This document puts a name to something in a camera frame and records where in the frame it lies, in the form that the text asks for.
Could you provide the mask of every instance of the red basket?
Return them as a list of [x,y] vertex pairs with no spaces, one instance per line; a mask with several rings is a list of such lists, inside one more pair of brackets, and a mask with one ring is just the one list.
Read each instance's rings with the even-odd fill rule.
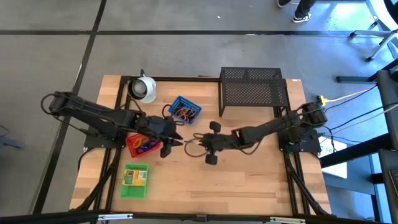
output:
[[156,149],[158,149],[160,147],[160,141],[158,141],[152,146],[152,148],[150,148],[149,150],[139,154],[137,151],[147,141],[149,141],[149,138],[146,137],[146,136],[143,136],[141,134],[134,134],[132,136],[127,137],[126,138],[126,144],[129,147],[131,157],[133,157],[133,158],[141,157],[141,156],[147,154],[148,152],[152,152],[152,151],[154,151],[154,150],[156,150]]

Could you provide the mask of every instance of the blue plastic bin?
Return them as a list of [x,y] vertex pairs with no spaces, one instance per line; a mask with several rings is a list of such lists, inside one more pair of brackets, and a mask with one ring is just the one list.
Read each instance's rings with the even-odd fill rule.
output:
[[[194,117],[187,120],[184,120],[183,118],[181,118],[180,116],[176,115],[175,113],[178,111],[178,109],[180,108],[192,108],[193,110],[196,110],[197,112],[195,113]],[[198,115],[200,114],[201,111],[201,107],[192,103],[191,101],[185,99],[182,96],[178,96],[177,99],[175,99],[174,103],[171,105],[171,107],[169,108],[169,112],[174,115],[175,117],[177,117],[178,119],[180,119],[181,121],[183,121],[184,123],[187,124],[193,124],[193,122],[196,120],[196,118],[198,117]]]

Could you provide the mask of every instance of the red plastic bin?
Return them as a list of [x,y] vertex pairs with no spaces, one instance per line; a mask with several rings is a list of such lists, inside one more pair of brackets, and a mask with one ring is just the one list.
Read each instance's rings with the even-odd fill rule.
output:
[[[134,147],[134,144],[136,143],[136,141],[139,141],[140,139],[141,139],[141,143]],[[141,156],[143,156],[143,155],[145,155],[145,154],[147,154],[149,152],[152,152],[152,151],[154,151],[154,150],[156,150],[156,149],[158,149],[160,147],[161,142],[159,141],[158,143],[155,144],[155,146],[152,149],[149,149],[148,151],[145,151],[145,152],[143,152],[141,154],[138,154],[137,150],[142,145],[144,145],[145,142],[147,142],[148,140],[149,140],[148,137],[143,136],[141,134],[133,134],[132,136],[127,137],[126,138],[126,144],[127,144],[128,148],[129,148],[131,157],[133,157],[133,158],[141,157]]]

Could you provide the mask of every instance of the shoe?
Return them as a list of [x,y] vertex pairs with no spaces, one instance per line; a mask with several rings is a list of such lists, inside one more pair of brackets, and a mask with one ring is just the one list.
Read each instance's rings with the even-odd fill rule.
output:
[[294,23],[298,23],[298,22],[307,22],[311,19],[312,14],[308,13],[307,16],[303,17],[303,18],[297,18],[296,16],[293,17],[292,22]]
[[286,3],[280,3],[280,0],[276,0],[276,5],[278,6],[278,8],[282,9],[285,5],[287,5],[287,3],[289,3],[288,1]]

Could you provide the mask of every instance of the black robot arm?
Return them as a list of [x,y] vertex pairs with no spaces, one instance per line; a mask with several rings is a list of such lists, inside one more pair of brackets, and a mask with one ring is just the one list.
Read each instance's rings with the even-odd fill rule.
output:
[[289,142],[296,143],[309,130],[320,127],[327,122],[323,111],[315,103],[307,103],[286,115],[256,127],[248,126],[234,129],[231,134],[219,134],[220,124],[210,123],[213,133],[206,133],[199,139],[199,145],[208,151],[206,163],[217,164],[215,153],[224,149],[247,149],[253,147],[263,137],[277,131],[289,130]]
[[[43,101],[53,96],[53,100],[46,111]],[[177,126],[173,118],[147,116],[141,110],[110,109],[105,106],[84,100],[70,92],[55,92],[45,96],[42,100],[42,109],[54,117],[71,116],[96,129],[95,133],[83,131],[87,135],[95,135],[102,141],[122,147],[128,132],[139,133],[152,139],[163,142],[160,156],[170,154],[173,146],[181,146],[177,139],[182,137],[176,132]]]

